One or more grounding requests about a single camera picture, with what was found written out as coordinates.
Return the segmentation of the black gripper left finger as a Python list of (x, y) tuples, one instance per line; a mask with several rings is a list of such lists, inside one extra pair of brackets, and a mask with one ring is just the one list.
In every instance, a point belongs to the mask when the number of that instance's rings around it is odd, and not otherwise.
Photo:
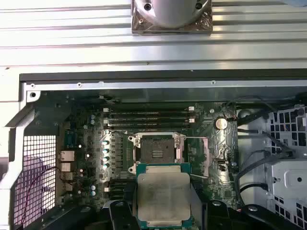
[(25, 227), (14, 224), (15, 230), (135, 230), (137, 219), (131, 210), (136, 184), (125, 183), (123, 200), (110, 200), (96, 209), (89, 205), (65, 206), (52, 211)]

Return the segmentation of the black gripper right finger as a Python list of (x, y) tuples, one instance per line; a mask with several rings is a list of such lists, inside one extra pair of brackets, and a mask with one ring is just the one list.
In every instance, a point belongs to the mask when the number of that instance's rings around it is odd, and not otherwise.
[(199, 230), (305, 230), (307, 222), (290, 221), (285, 215), (273, 213), (256, 205), (239, 211), (220, 200), (210, 200), (201, 189), (191, 187), (191, 218)]

